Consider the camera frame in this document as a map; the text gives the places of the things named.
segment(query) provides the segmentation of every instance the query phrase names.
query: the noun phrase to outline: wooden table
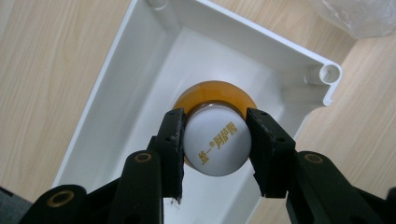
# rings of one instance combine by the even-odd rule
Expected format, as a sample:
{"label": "wooden table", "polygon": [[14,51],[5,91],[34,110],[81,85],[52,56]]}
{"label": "wooden table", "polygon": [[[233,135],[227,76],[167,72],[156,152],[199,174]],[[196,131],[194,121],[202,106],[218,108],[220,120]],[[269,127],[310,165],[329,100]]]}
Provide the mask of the wooden table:
{"label": "wooden table", "polygon": [[[48,190],[131,0],[0,1],[0,186],[34,201]],[[354,40],[307,1],[215,0],[344,68],[298,150],[325,154],[355,186],[396,186],[396,36]],[[251,223],[285,223],[265,199]]]}

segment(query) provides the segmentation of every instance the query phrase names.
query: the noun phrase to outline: white plastic tray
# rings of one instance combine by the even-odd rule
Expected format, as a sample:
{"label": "white plastic tray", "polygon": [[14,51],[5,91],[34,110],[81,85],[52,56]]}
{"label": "white plastic tray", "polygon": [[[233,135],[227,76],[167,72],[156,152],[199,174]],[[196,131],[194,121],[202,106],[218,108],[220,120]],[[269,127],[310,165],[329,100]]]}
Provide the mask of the white plastic tray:
{"label": "white plastic tray", "polygon": [[[92,191],[120,176],[146,149],[165,112],[188,87],[234,84],[296,136],[313,109],[329,105],[341,68],[207,1],[132,1],[53,186]],[[209,177],[185,166],[181,204],[164,201],[165,223],[245,223],[259,188],[249,162]]]}

